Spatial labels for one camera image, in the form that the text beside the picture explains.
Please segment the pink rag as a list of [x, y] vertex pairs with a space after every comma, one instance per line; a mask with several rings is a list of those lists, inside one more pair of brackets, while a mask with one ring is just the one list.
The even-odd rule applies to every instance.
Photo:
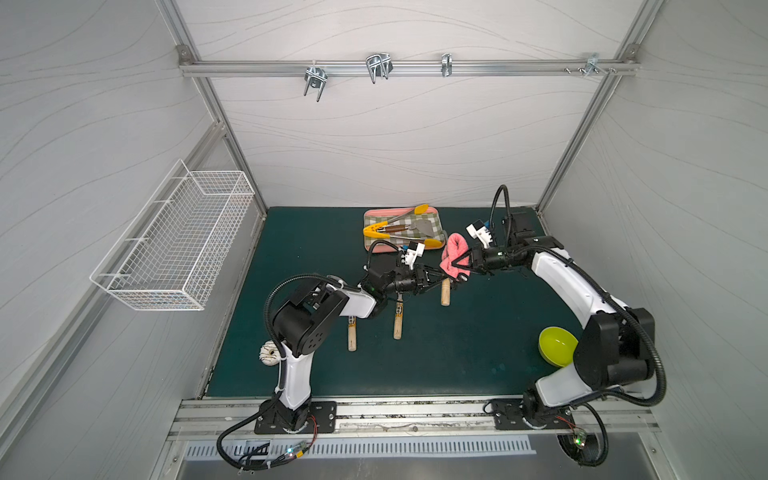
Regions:
[[443, 248], [440, 268], [453, 280], [465, 281], [470, 271], [467, 268], [469, 259], [467, 254], [470, 252], [465, 238], [459, 233], [452, 233]]

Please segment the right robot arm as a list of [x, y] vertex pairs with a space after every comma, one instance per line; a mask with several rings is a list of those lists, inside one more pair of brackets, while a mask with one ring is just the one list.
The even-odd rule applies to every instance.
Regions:
[[630, 308], [603, 289], [552, 236], [526, 238], [512, 246], [476, 246], [468, 266], [487, 274], [526, 267], [570, 308], [582, 326], [573, 359], [537, 380], [520, 405], [535, 428], [560, 411], [603, 397], [641, 407], [665, 398], [668, 381], [655, 346], [655, 319], [644, 308]]

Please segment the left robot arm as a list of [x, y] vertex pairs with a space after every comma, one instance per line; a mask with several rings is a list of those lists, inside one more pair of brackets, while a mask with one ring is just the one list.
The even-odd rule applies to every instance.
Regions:
[[340, 317], [369, 318], [396, 294], [422, 294], [442, 277], [422, 265], [388, 270], [369, 266], [356, 285], [331, 275], [304, 273], [279, 283], [264, 305], [264, 323], [279, 354], [275, 403], [287, 415], [307, 412], [314, 353]]

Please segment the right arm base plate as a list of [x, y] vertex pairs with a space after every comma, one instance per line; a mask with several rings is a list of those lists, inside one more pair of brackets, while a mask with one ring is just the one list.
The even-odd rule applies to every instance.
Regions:
[[533, 407], [524, 405], [522, 398], [494, 398], [482, 406], [482, 413], [492, 418], [500, 431], [570, 430], [575, 425], [567, 407]]

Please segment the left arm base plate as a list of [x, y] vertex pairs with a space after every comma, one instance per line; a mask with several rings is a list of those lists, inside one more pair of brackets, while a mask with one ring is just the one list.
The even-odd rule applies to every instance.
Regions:
[[333, 433], [336, 430], [337, 403], [308, 400], [292, 410], [280, 400], [263, 402], [255, 420], [255, 434]]

